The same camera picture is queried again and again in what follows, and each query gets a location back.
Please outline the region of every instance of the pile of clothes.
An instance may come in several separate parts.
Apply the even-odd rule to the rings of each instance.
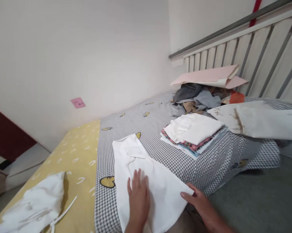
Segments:
[[[210,148],[227,131],[220,121],[197,113],[182,115],[161,131],[161,140],[193,159]]]
[[[186,113],[202,114],[204,111],[222,104],[243,103],[244,95],[233,89],[185,83],[175,93],[173,103],[179,108],[177,116]]]

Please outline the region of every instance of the stained white cloth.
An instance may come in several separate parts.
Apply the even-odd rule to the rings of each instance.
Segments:
[[[240,122],[238,121],[238,118],[236,116],[237,106],[255,108],[258,112],[261,109],[273,109],[269,104],[265,103],[262,100],[259,100],[240,104],[227,104],[220,107],[212,108],[207,112],[215,117],[218,121],[221,121],[226,126],[228,126],[229,130],[232,133],[240,134],[242,133],[242,126],[240,125]]]
[[[292,140],[292,110],[237,106],[242,134],[253,138]]]
[[[163,164],[152,159],[135,134],[113,141],[112,146],[117,210],[122,231],[125,232],[130,217],[127,181],[129,177],[132,179],[134,170],[141,169],[142,175],[148,176],[150,191],[150,212],[146,227],[152,233],[166,232],[187,204],[180,192],[192,195],[193,190]]]
[[[48,176],[27,190],[23,198],[2,216],[0,233],[39,233],[52,222],[54,232],[64,195],[64,177],[65,172]]]
[[[183,126],[185,120],[191,120],[190,127],[187,130],[178,130],[186,128]],[[210,117],[197,113],[182,115],[176,120],[172,120],[171,124],[164,128],[166,134],[175,142],[187,141],[194,145],[198,145],[206,138],[212,136],[223,126],[223,123]]]

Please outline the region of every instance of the gray clothing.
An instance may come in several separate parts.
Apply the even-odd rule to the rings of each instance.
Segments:
[[[202,91],[193,99],[195,101],[195,107],[198,111],[220,106],[220,97],[212,96],[207,87],[204,87]]]
[[[175,93],[173,100],[178,102],[184,99],[190,99],[197,96],[202,89],[202,85],[197,83],[185,83],[182,84],[181,88]]]

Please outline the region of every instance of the orange object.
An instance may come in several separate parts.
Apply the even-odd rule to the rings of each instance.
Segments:
[[[244,94],[233,91],[233,93],[230,96],[229,103],[230,104],[238,104],[238,103],[243,103],[245,99]]]

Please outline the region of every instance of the stack of folded clothes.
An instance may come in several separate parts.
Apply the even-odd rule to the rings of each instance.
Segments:
[[[161,140],[196,160],[226,131],[227,127],[222,122],[193,113],[172,120],[162,129]]]

